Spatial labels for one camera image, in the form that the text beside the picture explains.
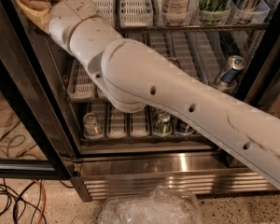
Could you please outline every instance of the white robotic arm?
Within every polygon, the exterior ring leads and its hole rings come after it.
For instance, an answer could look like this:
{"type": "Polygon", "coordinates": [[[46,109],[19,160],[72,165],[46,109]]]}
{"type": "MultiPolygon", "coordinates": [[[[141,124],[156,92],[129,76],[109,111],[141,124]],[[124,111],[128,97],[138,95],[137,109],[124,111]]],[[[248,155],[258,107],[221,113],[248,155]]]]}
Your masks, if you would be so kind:
{"type": "Polygon", "coordinates": [[[46,16],[46,32],[82,63],[116,108],[165,110],[280,189],[280,119],[202,84],[146,45],[122,38],[90,0],[62,0],[46,16]]]}

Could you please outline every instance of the floor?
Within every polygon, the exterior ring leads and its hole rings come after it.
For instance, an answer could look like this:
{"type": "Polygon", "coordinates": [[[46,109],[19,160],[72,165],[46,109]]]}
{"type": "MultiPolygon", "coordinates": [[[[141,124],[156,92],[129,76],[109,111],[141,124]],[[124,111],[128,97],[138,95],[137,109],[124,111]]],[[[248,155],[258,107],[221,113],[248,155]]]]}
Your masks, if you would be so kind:
{"type": "MultiPolygon", "coordinates": [[[[7,108],[4,99],[0,99],[0,159],[45,159],[26,132],[19,119],[7,108]]],[[[83,203],[70,182],[0,178],[0,224],[14,223],[13,208],[18,203],[18,223],[97,223],[102,213],[104,201],[83,203]],[[19,195],[42,210],[45,219],[30,204],[25,209],[23,202],[16,202],[19,195]]],[[[204,224],[280,224],[280,193],[262,192],[224,196],[197,196],[204,224]]]]}

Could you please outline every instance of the plastic bag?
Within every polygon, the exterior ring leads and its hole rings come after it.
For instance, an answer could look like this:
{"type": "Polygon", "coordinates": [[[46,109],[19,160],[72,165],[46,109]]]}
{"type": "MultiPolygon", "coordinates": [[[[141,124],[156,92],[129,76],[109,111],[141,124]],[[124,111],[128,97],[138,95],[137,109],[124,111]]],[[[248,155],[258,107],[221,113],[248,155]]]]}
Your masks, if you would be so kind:
{"type": "Polygon", "coordinates": [[[157,187],[146,197],[108,199],[98,223],[202,224],[202,221],[194,194],[157,187]]]}

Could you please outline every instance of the refrigerator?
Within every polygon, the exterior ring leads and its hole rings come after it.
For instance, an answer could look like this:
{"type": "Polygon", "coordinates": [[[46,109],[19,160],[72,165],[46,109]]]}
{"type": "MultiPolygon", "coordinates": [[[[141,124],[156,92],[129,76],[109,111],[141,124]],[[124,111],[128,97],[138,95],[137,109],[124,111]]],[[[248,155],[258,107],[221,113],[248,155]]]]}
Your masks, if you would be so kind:
{"type": "MultiPolygon", "coordinates": [[[[280,119],[280,0],[261,0],[262,15],[238,24],[197,21],[190,0],[187,24],[161,26],[160,0],[143,0],[145,12],[127,12],[135,0],[92,0],[123,37],[142,42],[207,86],[226,63],[220,39],[232,38],[245,69],[229,95],[280,119]]],[[[157,185],[194,194],[277,190],[198,130],[178,133],[170,114],[156,132],[152,106],[117,110],[79,61],[36,27],[15,0],[0,0],[0,92],[46,157],[0,158],[0,177],[70,180],[83,202],[143,195],[157,185]],[[87,132],[94,113],[98,135],[87,132]]]]}

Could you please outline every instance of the screw hole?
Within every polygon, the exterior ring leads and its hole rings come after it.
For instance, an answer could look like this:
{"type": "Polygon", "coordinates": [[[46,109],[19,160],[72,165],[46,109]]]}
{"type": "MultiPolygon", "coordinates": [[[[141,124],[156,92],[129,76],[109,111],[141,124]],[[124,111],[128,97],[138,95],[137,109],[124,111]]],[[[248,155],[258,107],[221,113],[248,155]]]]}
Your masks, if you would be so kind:
{"type": "Polygon", "coordinates": [[[195,109],[196,109],[196,104],[192,104],[192,105],[190,105],[190,107],[189,107],[189,112],[192,113],[192,112],[195,111],[195,109]]]}
{"type": "Polygon", "coordinates": [[[250,142],[248,142],[243,146],[243,150],[249,150],[251,147],[252,147],[252,144],[250,142]]]}
{"type": "Polygon", "coordinates": [[[151,95],[155,95],[156,92],[157,92],[156,87],[153,86],[153,87],[150,88],[150,94],[151,94],[151,95]]]}

